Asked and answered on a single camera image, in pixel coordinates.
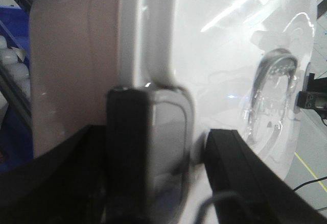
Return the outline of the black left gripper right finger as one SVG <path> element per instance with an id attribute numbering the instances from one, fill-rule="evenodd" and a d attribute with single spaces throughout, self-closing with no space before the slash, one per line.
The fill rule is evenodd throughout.
<path id="1" fill-rule="evenodd" d="M 210 131 L 204 164 L 219 223 L 326 223 L 236 130 Z"/>

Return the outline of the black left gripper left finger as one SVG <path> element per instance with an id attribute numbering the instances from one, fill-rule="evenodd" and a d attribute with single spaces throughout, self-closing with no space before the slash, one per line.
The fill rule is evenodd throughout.
<path id="1" fill-rule="evenodd" d="M 100 223 L 105 205 L 104 126 L 87 126 L 1 174 L 1 223 Z"/>

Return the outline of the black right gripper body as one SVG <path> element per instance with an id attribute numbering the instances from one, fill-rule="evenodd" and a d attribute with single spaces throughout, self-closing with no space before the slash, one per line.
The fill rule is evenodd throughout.
<path id="1" fill-rule="evenodd" d="M 316 112 L 326 112 L 326 78 L 316 79 L 310 73 L 307 85 L 298 93 L 297 106 Z"/>

